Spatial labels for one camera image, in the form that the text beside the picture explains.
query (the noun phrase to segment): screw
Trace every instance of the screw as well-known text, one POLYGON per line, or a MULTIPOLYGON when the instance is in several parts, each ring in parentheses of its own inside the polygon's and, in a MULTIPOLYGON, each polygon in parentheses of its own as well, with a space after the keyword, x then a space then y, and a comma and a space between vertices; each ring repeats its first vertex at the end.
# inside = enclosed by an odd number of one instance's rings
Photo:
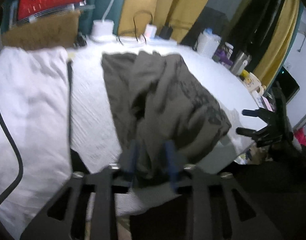
POLYGON ((80 179, 84 177, 84 173, 80 171, 73 172, 72 177, 74 179, 80 179))
POLYGON ((194 164, 185 164, 184 170, 193 170, 195 168, 194 164))
POLYGON ((111 163, 110 166, 111 166, 112 170, 119 170, 120 169, 120 165, 117 164, 117 163, 111 163))

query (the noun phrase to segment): purple object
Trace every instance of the purple object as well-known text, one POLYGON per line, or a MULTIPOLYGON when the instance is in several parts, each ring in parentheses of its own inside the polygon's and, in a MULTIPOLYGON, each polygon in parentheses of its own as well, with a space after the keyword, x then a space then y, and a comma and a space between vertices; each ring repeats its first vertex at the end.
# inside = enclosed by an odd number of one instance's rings
POLYGON ((223 49, 217 49, 214 55, 219 57, 220 62, 224 62, 225 64, 227 64, 229 66, 233 65, 233 61, 231 61, 227 58, 227 56, 225 54, 225 51, 223 49))

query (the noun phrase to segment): white bed sheet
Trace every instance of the white bed sheet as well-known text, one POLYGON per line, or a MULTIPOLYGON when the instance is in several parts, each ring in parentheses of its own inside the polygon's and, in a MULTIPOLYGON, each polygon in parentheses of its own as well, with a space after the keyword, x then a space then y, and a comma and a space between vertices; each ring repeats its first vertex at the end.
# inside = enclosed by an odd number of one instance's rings
MULTIPOLYGON (((73 59, 72 148, 80 153, 91 172, 115 162, 121 152, 103 79, 102 53, 138 53, 140 50, 157 51, 162 55, 181 54, 191 73, 225 110, 232 128, 198 164, 206 172, 219 172, 252 144, 250 138, 235 133, 237 127, 259 130, 266 126, 259 118, 241 115, 243 109, 258 109, 258 106, 240 80, 222 65, 199 56, 188 47, 127 48, 116 43, 99 45, 88 41, 87 48, 75 52, 73 59)), ((117 215, 144 212, 175 197, 169 183, 131 190, 127 195, 117 194, 117 215)))
MULTIPOLYGON (((27 53, 6 47, 0 53, 0 111, 24 167, 21 182, 0 205, 0 220, 14 239, 72 173, 67 59, 64 48, 27 53)), ((0 194, 18 167, 0 126, 0 194)))

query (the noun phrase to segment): black cable wire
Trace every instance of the black cable wire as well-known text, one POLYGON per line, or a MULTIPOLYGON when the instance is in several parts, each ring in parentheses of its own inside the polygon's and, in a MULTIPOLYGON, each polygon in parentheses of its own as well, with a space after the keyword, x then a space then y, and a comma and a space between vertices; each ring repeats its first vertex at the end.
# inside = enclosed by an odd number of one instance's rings
POLYGON ((304 45, 305 40, 306 40, 306 33, 305 33, 305 36, 304 36, 303 43, 302 43, 301 47, 300 47, 300 48, 297 50, 297 52, 301 52, 301 50, 302 50, 302 47, 303 47, 303 45, 304 45))
POLYGON ((116 40, 119 41, 124 46, 124 44, 121 42, 120 36, 125 35, 125 34, 131 34, 131 33, 134 33, 134 30, 122 31, 119 35, 117 35, 116 40))
MULTIPOLYGON (((2 23, 2 18, 3 18, 3 8, 0 9, 0 26, 2 23)), ((2 127, 3 132, 5 133, 5 136, 7 137, 8 141, 10 142, 10 145, 16 155, 17 161, 19 163, 19 173, 17 175, 17 177, 15 178, 15 180, 11 183, 10 186, 7 187, 6 190, 4 190, 2 192, 2 194, 0 195, 0 205, 1 203, 11 194, 11 192, 18 186, 18 184, 20 183, 22 177, 23 177, 23 161, 19 152, 19 149, 17 148, 12 135, 10 134, 4 120, 2 117, 2 114, 0 112, 0 125, 2 127)))
POLYGON ((135 33, 135 38, 137 41, 139 41, 137 39, 137 34, 136 34, 136 23, 135 23, 135 17, 139 14, 148 14, 151 16, 151 21, 149 22, 149 24, 152 24, 153 23, 153 14, 150 12, 150 11, 147 11, 147 10, 140 10, 140 11, 137 11, 134 16, 133 16, 133 23, 134 23, 134 33, 135 33))

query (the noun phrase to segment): electrical outlet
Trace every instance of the electrical outlet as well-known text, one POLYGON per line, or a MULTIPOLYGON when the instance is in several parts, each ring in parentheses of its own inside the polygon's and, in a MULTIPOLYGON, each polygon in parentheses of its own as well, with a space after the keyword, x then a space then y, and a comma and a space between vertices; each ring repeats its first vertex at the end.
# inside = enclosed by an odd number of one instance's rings
POLYGON ((292 68, 292 65, 287 61, 284 63, 284 68, 289 71, 292 68))

